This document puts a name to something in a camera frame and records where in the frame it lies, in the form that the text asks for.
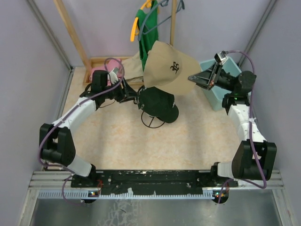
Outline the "black cap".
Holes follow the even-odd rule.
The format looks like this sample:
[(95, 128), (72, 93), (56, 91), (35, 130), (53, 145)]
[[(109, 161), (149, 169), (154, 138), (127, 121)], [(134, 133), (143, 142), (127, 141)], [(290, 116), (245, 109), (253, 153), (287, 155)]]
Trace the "black cap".
[(156, 117), (162, 122), (173, 123), (179, 116), (179, 109), (175, 104), (175, 97), (156, 87), (138, 89), (135, 99), (138, 108), (149, 116)]

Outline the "black wire hat stand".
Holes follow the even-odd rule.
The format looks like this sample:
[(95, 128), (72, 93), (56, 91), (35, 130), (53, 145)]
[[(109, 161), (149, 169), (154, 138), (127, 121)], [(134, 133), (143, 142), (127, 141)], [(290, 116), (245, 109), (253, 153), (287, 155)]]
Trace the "black wire hat stand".
[[(139, 100), (138, 100), (138, 99), (139, 99), (139, 98), (136, 97), (136, 98), (134, 99), (133, 103), (134, 103), (135, 105), (137, 105), (137, 107), (141, 110), (142, 107), (139, 107), (139, 106), (138, 106), (138, 104), (139, 104)], [(159, 118), (154, 117), (154, 116), (151, 116), (151, 115), (148, 115), (148, 117), (150, 118), (150, 121), (149, 121), (149, 122), (145, 122), (144, 119), (143, 119), (144, 115), (148, 115), (148, 114), (145, 113), (145, 111), (142, 111), (141, 116), (140, 116), (140, 119), (141, 119), (142, 124), (143, 124), (145, 127), (147, 127), (147, 128), (150, 128), (150, 129), (158, 129), (158, 128), (162, 127), (162, 126), (165, 124), (165, 122), (163, 122), (163, 121), (160, 120)], [(152, 124), (153, 124), (153, 122), (154, 122), (155, 119), (158, 119), (158, 120), (161, 122), (158, 126), (152, 126)]]

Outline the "khaki cap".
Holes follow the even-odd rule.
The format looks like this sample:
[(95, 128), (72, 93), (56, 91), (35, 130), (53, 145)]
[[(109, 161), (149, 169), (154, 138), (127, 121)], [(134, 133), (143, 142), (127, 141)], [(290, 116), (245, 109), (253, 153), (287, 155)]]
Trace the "khaki cap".
[(200, 63), (168, 43), (155, 41), (143, 71), (146, 88), (156, 87), (172, 95), (186, 95), (195, 83), (189, 76), (202, 72)]

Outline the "wooden clothes rack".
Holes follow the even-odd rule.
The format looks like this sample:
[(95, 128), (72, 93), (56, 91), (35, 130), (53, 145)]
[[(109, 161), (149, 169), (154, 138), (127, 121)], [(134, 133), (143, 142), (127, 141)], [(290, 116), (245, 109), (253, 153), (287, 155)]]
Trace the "wooden clothes rack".
[[(72, 24), (71, 18), (68, 14), (68, 11), (62, 0), (54, 0), (53, 1), (56, 9), (66, 27), (66, 30), (74, 44), (75, 49), (77, 50), (82, 63), (86, 69), (83, 84), (87, 85), (89, 83), (89, 76), (92, 73), (92, 69), (94, 66), (99, 66), (105, 61), (105, 57), (92, 57), (88, 58), (87, 54), (80, 42), (80, 39), (75, 31), (75, 28)], [(172, 1), (172, 11), (173, 17), (171, 18), (171, 27), (170, 27), (170, 40), (169, 44), (174, 45), (174, 31), (175, 31), (175, 20), (176, 20), (176, 11), (177, 11), (177, 1)]]

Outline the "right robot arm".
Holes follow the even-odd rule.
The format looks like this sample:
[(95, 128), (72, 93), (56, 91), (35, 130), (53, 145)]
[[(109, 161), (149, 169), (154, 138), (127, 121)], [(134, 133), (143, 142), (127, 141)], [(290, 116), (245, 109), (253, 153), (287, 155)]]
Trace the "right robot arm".
[(189, 76), (188, 79), (207, 90), (218, 86), (228, 91), (222, 100), (222, 107), (233, 121), (240, 139), (232, 161), (215, 163), (216, 171), (210, 174), (211, 183), (221, 186), (227, 178), (270, 180), (277, 146), (267, 141), (254, 118), (250, 117), (249, 93), (253, 89), (256, 75), (251, 71), (243, 71), (232, 76), (223, 70), (222, 63), (214, 63), (207, 70)]

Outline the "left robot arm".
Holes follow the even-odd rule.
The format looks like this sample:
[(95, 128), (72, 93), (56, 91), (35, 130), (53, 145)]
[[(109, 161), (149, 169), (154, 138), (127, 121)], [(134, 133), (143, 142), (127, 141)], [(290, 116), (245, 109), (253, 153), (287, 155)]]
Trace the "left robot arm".
[(124, 71), (117, 67), (110, 71), (96, 70), (92, 73), (92, 82), (80, 94), (75, 105), (61, 118), (51, 124), (44, 123), (40, 128), (38, 159), (63, 167), (81, 177), (88, 187), (98, 181), (96, 168), (76, 154), (73, 133), (105, 100), (118, 103), (134, 100), (137, 92), (124, 80)]

